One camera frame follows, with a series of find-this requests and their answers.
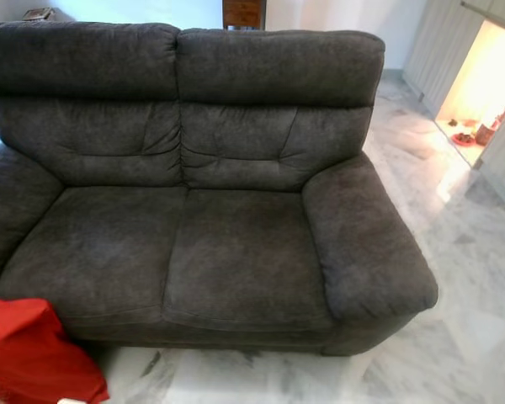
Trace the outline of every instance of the seat cushion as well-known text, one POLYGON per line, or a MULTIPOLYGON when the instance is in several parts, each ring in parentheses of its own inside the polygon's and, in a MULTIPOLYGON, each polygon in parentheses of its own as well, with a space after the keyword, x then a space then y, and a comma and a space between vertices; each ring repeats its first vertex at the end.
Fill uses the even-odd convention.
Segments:
POLYGON ((300 195, 189 191, 162 314, 222 331, 331 327, 300 195))
POLYGON ((186 193, 66 189, 7 263, 0 298, 47 299, 66 328, 158 320, 186 193))

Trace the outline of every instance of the back cushion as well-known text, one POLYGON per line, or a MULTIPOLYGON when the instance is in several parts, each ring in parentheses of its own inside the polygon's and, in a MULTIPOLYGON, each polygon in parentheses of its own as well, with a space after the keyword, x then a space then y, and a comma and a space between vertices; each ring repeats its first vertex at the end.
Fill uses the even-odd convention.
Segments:
POLYGON ((65 184, 181 181, 178 29, 0 23, 0 137, 65 184))
POLYGON ((384 49, 373 35, 351 31, 180 33, 185 182, 293 191, 356 156, 384 49))

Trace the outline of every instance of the white wall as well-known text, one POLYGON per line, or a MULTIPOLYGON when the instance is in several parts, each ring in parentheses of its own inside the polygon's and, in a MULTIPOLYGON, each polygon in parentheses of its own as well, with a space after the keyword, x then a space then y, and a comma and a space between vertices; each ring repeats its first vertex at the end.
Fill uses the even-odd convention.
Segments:
MULTIPOLYGON (((55 7, 61 19, 160 22, 179 28, 221 28, 222 0, 0 0, 0 21, 29 8, 55 7)), ((427 0, 268 0, 266 28, 358 29, 382 38, 385 68, 402 69, 427 0)))
POLYGON ((385 41, 385 68, 402 69, 426 2, 427 0, 268 0, 266 29, 367 31, 385 41))
POLYGON ((222 28, 221 0, 0 0, 0 21, 30 8, 59 8, 59 19, 105 23, 167 23, 179 28, 222 28))

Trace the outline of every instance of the red bag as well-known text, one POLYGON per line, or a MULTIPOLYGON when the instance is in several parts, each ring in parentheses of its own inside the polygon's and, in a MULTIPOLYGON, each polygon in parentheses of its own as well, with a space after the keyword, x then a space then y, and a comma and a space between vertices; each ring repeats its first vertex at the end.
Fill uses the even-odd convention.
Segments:
POLYGON ((97 365, 67 338, 49 302, 0 300, 0 400, 7 404, 109 399, 97 365))

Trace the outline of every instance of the gray fabric sofa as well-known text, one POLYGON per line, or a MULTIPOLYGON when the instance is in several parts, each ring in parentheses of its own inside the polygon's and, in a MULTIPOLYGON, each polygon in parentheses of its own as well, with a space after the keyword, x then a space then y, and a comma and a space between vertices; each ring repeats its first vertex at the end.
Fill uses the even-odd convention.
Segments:
POLYGON ((73 338, 361 353, 437 300, 360 32, 0 24, 0 298, 73 338))

